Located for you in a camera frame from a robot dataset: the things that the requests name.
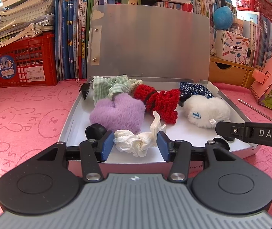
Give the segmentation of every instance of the wooden drawer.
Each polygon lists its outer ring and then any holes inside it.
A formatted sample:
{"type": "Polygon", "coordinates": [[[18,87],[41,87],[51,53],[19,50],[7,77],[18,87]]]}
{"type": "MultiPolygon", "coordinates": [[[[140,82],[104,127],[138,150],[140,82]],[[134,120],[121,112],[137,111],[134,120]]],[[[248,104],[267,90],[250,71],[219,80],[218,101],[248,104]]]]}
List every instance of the wooden drawer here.
{"type": "Polygon", "coordinates": [[[246,69],[228,65],[222,66],[225,69],[219,68],[215,62],[210,62],[208,77],[210,82],[243,86],[243,81],[247,72],[246,69]]]}

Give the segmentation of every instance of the red basket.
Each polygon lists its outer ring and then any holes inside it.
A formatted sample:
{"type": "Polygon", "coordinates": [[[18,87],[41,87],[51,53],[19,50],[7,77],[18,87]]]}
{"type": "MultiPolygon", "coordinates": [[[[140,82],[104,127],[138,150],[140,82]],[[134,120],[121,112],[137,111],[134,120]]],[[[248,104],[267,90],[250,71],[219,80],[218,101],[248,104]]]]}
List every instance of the red basket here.
{"type": "Polygon", "coordinates": [[[272,3],[268,0],[236,0],[238,10],[260,12],[272,22],[272,3]]]}
{"type": "Polygon", "coordinates": [[[0,87],[56,84],[54,34],[45,33],[0,48],[0,87]]]}

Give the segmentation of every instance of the red knitted toy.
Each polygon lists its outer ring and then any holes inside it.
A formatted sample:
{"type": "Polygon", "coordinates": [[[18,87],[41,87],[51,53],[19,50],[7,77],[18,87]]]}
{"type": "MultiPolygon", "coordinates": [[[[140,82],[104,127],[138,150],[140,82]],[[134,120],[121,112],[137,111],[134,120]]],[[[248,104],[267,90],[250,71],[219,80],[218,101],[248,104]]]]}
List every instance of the red knitted toy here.
{"type": "Polygon", "coordinates": [[[157,92],[153,87],[141,84],[134,92],[134,98],[141,100],[146,105],[146,111],[153,113],[155,110],[166,124],[175,124],[177,107],[180,95],[179,89],[157,92]]]}

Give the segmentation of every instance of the white plush toy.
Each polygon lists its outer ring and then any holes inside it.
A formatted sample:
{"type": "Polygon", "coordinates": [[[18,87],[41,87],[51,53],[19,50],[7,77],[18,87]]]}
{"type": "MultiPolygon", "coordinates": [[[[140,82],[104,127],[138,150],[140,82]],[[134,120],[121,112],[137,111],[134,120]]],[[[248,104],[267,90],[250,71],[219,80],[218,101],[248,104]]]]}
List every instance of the white plush toy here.
{"type": "Polygon", "coordinates": [[[184,102],[183,109],[188,121],[197,127],[215,128],[220,121],[230,122],[230,108],[219,97],[193,95],[184,102]]]}

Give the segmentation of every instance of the gray ribbed surface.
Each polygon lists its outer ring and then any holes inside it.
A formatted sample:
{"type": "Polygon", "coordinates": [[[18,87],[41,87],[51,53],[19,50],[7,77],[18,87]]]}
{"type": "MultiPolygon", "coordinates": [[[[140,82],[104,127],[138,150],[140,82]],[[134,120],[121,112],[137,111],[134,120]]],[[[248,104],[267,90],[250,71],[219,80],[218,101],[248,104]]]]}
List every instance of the gray ribbed surface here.
{"type": "Polygon", "coordinates": [[[65,208],[44,216],[5,212],[0,229],[270,229],[266,213],[246,218],[223,216],[200,205],[182,184],[160,174],[110,174],[85,185],[65,208]]]}

